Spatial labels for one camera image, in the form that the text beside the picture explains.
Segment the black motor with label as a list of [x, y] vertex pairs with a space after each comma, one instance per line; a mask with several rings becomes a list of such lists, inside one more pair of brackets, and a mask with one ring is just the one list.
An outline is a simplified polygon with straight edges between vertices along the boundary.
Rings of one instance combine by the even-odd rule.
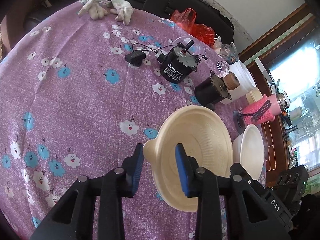
[[188, 41], [187, 44], [178, 42], [167, 55], [160, 53], [157, 56], [161, 75], [170, 83], [181, 83], [192, 72], [197, 72], [201, 59], [189, 51], [194, 43], [194, 40]]

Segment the small cream bowl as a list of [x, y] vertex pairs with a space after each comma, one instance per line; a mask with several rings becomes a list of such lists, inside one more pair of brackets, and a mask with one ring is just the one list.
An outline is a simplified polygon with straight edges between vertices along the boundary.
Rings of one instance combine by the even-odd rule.
[[263, 95], [258, 89], [258, 87], [255, 87], [254, 89], [252, 89], [250, 92], [246, 94], [246, 99], [250, 105], [259, 101], [262, 98], [263, 98]]

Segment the pink sleeved bottle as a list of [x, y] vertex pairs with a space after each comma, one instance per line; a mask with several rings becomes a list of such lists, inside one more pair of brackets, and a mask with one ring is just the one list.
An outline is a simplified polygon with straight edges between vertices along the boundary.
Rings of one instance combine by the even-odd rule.
[[290, 99], [285, 92], [263, 95], [263, 98], [245, 107], [241, 117], [246, 125], [259, 125], [268, 121], [273, 121], [277, 115], [290, 106]]

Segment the cream plastic bowl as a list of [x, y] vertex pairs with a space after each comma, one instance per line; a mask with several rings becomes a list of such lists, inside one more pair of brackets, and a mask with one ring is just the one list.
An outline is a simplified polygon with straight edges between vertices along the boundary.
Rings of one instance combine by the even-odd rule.
[[172, 113], [157, 137], [143, 146], [152, 177], [163, 200], [184, 212], [197, 210], [197, 198], [187, 198], [180, 184], [175, 147], [182, 143], [186, 154], [221, 177], [229, 177], [233, 163], [232, 141], [220, 117], [202, 106], [185, 106]]

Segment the purple floral tablecloth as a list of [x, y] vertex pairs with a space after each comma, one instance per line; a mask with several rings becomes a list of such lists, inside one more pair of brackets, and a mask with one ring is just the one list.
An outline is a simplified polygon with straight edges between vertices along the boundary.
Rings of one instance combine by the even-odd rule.
[[[194, 88], [226, 68], [208, 46], [197, 72], [173, 85], [154, 53], [187, 33], [175, 22], [135, 10], [78, 17], [75, 2], [25, 35], [1, 62], [1, 212], [28, 239], [80, 175], [103, 176], [153, 139], [166, 118], [196, 105]], [[140, 67], [125, 55], [146, 54]]]

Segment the white plastic jar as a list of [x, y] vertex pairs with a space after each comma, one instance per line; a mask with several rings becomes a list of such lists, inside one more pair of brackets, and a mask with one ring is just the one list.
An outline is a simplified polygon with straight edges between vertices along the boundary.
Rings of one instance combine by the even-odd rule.
[[237, 77], [240, 85], [239, 87], [229, 92], [232, 98], [231, 100], [226, 98], [221, 101], [221, 103], [223, 103], [224, 105], [230, 104], [231, 102], [241, 98], [242, 96], [245, 96], [247, 93], [249, 93], [256, 87], [255, 81], [251, 73], [241, 61], [237, 61], [231, 64], [224, 71], [218, 74], [218, 77], [224, 77], [229, 73], [233, 73]]

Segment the small black adapter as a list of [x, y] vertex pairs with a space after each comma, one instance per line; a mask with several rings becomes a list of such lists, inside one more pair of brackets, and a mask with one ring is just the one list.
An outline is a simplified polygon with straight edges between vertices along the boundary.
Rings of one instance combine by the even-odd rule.
[[125, 61], [136, 67], [140, 67], [144, 59], [146, 59], [146, 54], [141, 50], [135, 50], [125, 55]]

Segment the red plastic bag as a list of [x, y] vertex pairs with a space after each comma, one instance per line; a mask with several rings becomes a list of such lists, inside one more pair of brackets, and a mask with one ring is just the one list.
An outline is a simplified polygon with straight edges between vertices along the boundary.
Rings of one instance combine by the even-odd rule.
[[197, 13], [194, 9], [187, 8], [183, 12], [175, 10], [170, 18], [184, 31], [202, 41], [206, 45], [212, 47], [215, 43], [215, 31], [213, 28], [206, 26], [205, 24], [195, 23]]

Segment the white bowl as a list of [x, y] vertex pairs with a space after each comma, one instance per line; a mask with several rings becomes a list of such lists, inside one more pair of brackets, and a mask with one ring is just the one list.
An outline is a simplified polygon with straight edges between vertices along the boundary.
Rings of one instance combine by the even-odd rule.
[[254, 180], [258, 180], [264, 165], [264, 143], [257, 126], [248, 125], [232, 145], [233, 161], [240, 163]]

